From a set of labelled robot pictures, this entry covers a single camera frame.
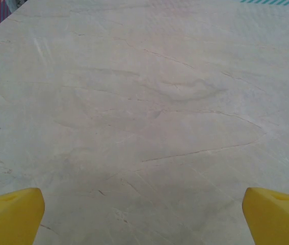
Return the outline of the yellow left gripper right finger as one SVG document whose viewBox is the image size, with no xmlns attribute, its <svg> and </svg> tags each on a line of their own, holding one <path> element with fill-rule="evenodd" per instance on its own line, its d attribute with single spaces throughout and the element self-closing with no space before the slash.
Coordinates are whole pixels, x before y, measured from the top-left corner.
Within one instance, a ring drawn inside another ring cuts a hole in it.
<svg viewBox="0 0 289 245">
<path fill-rule="evenodd" d="M 242 210 L 255 244 L 289 244 L 289 194 L 249 187 Z"/>
</svg>

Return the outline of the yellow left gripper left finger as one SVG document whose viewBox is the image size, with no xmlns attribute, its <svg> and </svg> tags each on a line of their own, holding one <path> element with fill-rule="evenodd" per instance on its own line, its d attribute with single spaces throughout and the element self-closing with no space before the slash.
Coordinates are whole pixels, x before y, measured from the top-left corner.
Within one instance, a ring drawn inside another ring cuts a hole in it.
<svg viewBox="0 0 289 245">
<path fill-rule="evenodd" d="M 44 211 L 39 188 L 0 195 L 0 244 L 33 244 Z"/>
</svg>

